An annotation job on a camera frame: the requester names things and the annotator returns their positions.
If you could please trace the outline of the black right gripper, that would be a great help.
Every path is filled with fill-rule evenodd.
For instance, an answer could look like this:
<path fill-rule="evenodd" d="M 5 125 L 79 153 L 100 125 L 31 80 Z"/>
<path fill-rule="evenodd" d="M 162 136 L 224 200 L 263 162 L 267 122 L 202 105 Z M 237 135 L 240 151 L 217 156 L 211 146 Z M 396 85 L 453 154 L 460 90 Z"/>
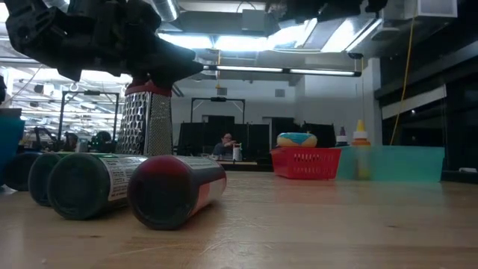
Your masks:
<path fill-rule="evenodd" d="M 280 22 L 294 20 L 318 22 L 357 16 L 363 0 L 267 0 L 265 12 Z"/>

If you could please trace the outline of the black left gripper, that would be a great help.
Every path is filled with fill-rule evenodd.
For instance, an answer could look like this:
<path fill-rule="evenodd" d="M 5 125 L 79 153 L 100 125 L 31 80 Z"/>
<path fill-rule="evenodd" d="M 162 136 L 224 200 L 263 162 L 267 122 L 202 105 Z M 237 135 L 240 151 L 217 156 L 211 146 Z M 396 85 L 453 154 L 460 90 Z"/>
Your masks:
<path fill-rule="evenodd" d="M 126 72 L 125 2 L 7 2 L 10 44 L 73 81 L 84 70 Z"/>

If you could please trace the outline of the red food colouring bottle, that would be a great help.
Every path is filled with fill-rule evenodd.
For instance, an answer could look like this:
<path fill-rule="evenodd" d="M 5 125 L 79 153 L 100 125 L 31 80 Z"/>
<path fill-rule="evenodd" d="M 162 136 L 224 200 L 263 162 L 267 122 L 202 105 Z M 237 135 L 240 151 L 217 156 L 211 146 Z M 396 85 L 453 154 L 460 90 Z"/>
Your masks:
<path fill-rule="evenodd" d="M 127 198 L 134 216 L 155 230 L 177 229 L 226 189 L 227 177 L 215 160 L 160 155 L 133 172 Z"/>

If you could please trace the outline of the blue frosted toy donut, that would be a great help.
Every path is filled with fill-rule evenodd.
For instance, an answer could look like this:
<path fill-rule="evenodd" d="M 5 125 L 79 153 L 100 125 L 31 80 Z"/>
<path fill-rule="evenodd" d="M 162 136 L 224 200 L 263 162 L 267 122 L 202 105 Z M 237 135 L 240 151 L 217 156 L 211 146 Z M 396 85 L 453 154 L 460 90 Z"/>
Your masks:
<path fill-rule="evenodd" d="M 310 133 L 285 132 L 276 138 L 280 147 L 316 147 L 317 137 Z"/>

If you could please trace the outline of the orange food colouring bottle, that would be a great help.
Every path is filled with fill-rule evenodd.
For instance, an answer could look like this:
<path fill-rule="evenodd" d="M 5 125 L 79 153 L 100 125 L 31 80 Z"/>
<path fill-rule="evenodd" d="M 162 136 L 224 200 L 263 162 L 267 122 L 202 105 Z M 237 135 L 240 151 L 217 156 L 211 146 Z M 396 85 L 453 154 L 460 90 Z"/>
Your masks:
<path fill-rule="evenodd" d="M 355 161 L 355 178 L 358 180 L 370 179 L 370 149 L 368 133 L 363 120 L 358 120 L 352 141 Z"/>

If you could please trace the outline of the long ceiling light bar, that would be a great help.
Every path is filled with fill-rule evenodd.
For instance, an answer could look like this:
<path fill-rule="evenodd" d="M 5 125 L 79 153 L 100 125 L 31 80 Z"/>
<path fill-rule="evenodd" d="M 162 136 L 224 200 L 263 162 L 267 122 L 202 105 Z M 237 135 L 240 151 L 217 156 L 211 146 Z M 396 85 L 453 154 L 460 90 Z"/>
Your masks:
<path fill-rule="evenodd" d="M 293 75 L 325 75 L 325 76 L 343 76 L 360 77 L 362 72 L 344 71 L 334 69 L 297 69 L 297 68 L 278 68 L 278 67 L 246 67 L 246 66 L 227 66 L 227 65 L 204 65 L 204 70 L 226 71 L 226 72 L 263 72 L 280 73 Z"/>

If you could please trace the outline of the person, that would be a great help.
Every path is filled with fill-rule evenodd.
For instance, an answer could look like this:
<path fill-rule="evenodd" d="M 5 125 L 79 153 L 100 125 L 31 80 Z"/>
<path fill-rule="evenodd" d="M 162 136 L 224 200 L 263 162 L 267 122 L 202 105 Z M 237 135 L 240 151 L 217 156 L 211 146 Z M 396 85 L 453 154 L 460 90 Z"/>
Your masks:
<path fill-rule="evenodd" d="M 72 132 L 65 132 L 65 141 L 63 144 L 64 152 L 75 152 L 78 144 L 78 135 Z"/>
<path fill-rule="evenodd" d="M 221 138 L 221 141 L 214 147 L 212 155 L 215 155 L 215 156 L 233 155 L 233 149 L 236 144 L 237 144 L 237 141 L 232 139 L 232 135 L 230 133 L 226 133 Z"/>
<path fill-rule="evenodd" d="M 92 136 L 88 146 L 90 152 L 112 153 L 115 150 L 112 137 L 107 131 L 100 131 Z"/>

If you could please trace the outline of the blue plastic bin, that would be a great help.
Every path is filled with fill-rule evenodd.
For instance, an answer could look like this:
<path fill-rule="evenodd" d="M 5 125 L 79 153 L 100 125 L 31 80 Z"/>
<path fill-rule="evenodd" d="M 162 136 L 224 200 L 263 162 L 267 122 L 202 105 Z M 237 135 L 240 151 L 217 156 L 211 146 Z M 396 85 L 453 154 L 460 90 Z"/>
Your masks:
<path fill-rule="evenodd" d="M 0 108 L 0 188 L 4 185 L 4 169 L 23 137 L 25 121 L 21 116 L 21 108 Z"/>

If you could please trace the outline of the black partition screens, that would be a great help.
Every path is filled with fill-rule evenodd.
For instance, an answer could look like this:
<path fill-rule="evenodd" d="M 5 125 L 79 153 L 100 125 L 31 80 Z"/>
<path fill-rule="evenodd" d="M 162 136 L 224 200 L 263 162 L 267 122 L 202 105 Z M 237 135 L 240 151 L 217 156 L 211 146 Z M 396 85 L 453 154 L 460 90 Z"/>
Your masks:
<path fill-rule="evenodd" d="M 204 116 L 200 123 L 180 124 L 175 150 L 179 155 L 210 155 L 223 135 L 230 134 L 242 144 L 245 158 L 262 158 L 276 147 L 276 137 L 285 132 L 309 132 L 317 137 L 318 147 L 330 148 L 336 143 L 333 125 L 296 124 L 286 117 L 267 118 L 265 123 L 236 123 L 233 116 Z"/>

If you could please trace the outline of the red plastic basket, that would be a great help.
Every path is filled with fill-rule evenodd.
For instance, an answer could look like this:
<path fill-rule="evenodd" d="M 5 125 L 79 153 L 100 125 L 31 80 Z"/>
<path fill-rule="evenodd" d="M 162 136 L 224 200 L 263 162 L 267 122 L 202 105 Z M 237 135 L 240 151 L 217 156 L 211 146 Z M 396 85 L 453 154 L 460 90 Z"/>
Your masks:
<path fill-rule="evenodd" d="M 287 179 L 335 179 L 341 149 L 281 147 L 271 150 L 273 172 Z"/>

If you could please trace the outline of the teal plastic bin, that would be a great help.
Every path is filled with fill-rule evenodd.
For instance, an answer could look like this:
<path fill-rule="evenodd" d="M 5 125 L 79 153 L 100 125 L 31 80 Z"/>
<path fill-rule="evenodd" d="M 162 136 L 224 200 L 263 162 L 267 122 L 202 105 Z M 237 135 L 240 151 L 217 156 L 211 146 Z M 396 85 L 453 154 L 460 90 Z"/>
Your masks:
<path fill-rule="evenodd" d="M 337 180 L 439 182 L 443 147 L 347 146 L 341 149 Z"/>

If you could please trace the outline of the silver ventilation duct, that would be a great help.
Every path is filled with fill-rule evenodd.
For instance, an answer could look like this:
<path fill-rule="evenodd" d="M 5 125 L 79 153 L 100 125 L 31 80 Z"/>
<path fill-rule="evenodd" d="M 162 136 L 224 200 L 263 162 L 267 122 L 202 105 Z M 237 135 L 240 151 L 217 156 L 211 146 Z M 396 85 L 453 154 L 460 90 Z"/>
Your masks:
<path fill-rule="evenodd" d="M 180 7 L 177 0 L 157 0 L 156 8 L 161 19 L 165 22 L 172 22 L 178 19 Z"/>

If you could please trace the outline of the black station frame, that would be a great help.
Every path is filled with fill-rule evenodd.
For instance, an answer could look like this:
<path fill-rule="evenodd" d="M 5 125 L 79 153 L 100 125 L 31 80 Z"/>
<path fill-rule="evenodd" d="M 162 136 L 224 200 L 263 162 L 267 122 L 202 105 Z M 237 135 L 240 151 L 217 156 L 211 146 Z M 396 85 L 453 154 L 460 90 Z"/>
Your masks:
<path fill-rule="evenodd" d="M 78 141 L 87 140 L 100 131 L 110 133 L 114 145 L 120 114 L 120 95 L 99 90 L 67 90 L 62 92 L 57 130 L 59 140 L 65 141 L 65 132 L 78 135 Z"/>
<path fill-rule="evenodd" d="M 209 101 L 209 102 L 233 102 L 233 103 L 236 103 L 236 102 L 241 102 L 242 103 L 242 107 L 238 107 L 237 105 L 235 105 L 236 107 L 239 108 L 239 110 L 241 111 L 242 113 L 242 124 L 245 124 L 246 121 L 245 121 L 245 111 L 246 111 L 246 100 L 245 99 L 228 99 L 226 97 L 221 97 L 221 96 L 217 96 L 217 97 L 209 97 L 209 98 L 204 98 L 204 97 L 192 97 L 191 98 L 191 101 L 190 101 L 190 123 L 193 123 L 193 114 L 194 114 L 194 111 L 201 105 L 197 105 L 196 107 L 194 106 L 194 102 L 195 101 L 201 101 L 201 104 L 203 101 Z"/>

